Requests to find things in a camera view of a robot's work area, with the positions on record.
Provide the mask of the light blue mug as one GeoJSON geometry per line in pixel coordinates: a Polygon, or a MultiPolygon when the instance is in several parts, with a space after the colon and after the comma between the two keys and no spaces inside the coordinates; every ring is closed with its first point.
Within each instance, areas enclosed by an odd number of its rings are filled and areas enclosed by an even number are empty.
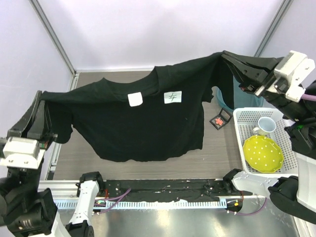
{"type": "Polygon", "coordinates": [[[277,128],[277,125],[273,119],[270,117],[261,117],[257,121],[257,125],[252,129],[254,135],[266,136],[274,132],[277,128]]]}

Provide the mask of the black t-shirt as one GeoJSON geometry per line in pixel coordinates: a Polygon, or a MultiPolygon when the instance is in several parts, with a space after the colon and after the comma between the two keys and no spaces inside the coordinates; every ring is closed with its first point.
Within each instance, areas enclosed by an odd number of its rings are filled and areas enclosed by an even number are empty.
{"type": "Polygon", "coordinates": [[[202,149],[203,102],[212,89],[234,105],[233,74],[222,53],[175,65],[156,66],[130,83],[101,79],[69,92],[44,92],[57,143],[77,130],[96,154],[125,162],[164,161],[202,149]],[[165,92],[182,91],[182,102],[164,104],[165,92]]]}

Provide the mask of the teal transparent plastic bin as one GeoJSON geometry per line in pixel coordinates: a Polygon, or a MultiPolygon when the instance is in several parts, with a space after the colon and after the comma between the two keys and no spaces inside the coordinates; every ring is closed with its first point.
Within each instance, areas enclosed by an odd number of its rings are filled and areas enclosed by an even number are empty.
{"type": "Polygon", "coordinates": [[[247,94],[239,87],[239,82],[233,79],[234,82],[234,108],[230,109],[224,102],[220,89],[216,91],[217,102],[220,107],[224,108],[229,112],[233,112],[234,109],[245,108],[245,107],[262,107],[263,98],[258,98],[255,95],[247,94]]]}

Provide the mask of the white paper label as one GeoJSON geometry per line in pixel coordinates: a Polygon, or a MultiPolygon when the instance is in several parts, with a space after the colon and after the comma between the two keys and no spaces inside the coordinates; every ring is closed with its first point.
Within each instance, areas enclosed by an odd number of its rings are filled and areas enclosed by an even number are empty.
{"type": "Polygon", "coordinates": [[[163,95],[164,104],[181,103],[182,91],[165,92],[163,95]]]}

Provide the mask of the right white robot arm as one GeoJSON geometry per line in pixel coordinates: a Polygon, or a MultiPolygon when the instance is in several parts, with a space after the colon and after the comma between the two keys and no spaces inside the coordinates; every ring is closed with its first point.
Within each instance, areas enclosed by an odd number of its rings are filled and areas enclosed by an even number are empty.
{"type": "Polygon", "coordinates": [[[230,171],[225,193],[264,196],[281,211],[316,221],[316,85],[302,85],[315,69],[306,54],[283,58],[223,54],[241,88],[271,108],[233,112],[242,169],[230,171]]]}

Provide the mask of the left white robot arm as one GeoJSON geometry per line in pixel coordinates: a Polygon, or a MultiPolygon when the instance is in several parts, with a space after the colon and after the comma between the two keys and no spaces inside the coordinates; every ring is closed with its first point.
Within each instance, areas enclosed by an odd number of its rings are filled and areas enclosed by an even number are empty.
{"type": "Polygon", "coordinates": [[[0,164],[8,169],[0,180],[0,224],[16,237],[92,237],[95,198],[105,191],[98,171],[81,176],[78,203],[67,225],[61,222],[51,189],[38,191],[44,153],[58,136],[41,95],[36,92],[31,106],[0,140],[0,164]]]}

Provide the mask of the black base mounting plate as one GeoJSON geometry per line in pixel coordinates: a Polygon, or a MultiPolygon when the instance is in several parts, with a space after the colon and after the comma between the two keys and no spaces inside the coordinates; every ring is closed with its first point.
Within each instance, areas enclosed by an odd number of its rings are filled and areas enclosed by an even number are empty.
{"type": "Polygon", "coordinates": [[[128,189],[130,198],[171,197],[193,198],[221,196],[250,196],[252,193],[238,191],[222,179],[108,179],[104,188],[109,197],[122,195],[128,189]]]}

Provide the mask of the white perforated plastic basket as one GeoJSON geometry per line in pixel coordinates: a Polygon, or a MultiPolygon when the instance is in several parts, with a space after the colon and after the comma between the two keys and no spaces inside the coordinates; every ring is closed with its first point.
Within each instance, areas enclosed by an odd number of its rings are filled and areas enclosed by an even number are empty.
{"type": "Polygon", "coordinates": [[[272,108],[239,108],[233,112],[235,131],[243,170],[265,177],[298,175],[298,164],[288,134],[289,123],[283,114],[272,108]],[[256,135],[258,121],[272,119],[276,129],[267,135],[256,135]]]}

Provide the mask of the yellow dotted plate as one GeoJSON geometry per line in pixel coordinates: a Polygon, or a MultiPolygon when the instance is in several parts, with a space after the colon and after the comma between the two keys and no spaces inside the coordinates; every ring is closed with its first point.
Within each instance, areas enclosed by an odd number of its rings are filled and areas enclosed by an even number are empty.
{"type": "Polygon", "coordinates": [[[242,151],[245,161],[260,173],[275,173],[283,165],[280,146],[266,136],[253,135],[246,139],[242,151]]]}

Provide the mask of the black brooch box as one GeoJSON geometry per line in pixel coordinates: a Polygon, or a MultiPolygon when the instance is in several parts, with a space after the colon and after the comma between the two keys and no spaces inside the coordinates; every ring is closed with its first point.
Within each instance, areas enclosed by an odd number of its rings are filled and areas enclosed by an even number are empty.
{"type": "Polygon", "coordinates": [[[220,113],[218,115],[216,115],[214,118],[212,118],[209,122],[217,129],[220,130],[221,128],[223,128],[225,125],[227,125],[230,120],[232,119],[233,114],[231,112],[229,112],[228,110],[226,110],[225,108],[222,108],[220,113]],[[219,126],[215,123],[215,119],[216,118],[221,118],[224,123],[222,126],[219,126]]]}

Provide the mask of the red gold brooch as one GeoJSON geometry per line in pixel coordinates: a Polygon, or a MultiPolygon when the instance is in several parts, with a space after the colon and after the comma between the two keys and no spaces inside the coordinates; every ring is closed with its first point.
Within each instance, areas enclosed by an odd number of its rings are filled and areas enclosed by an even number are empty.
{"type": "Polygon", "coordinates": [[[219,125],[219,126],[222,126],[223,123],[224,123],[224,121],[223,121],[221,118],[216,118],[216,119],[215,119],[215,123],[216,123],[217,125],[219,125]]]}

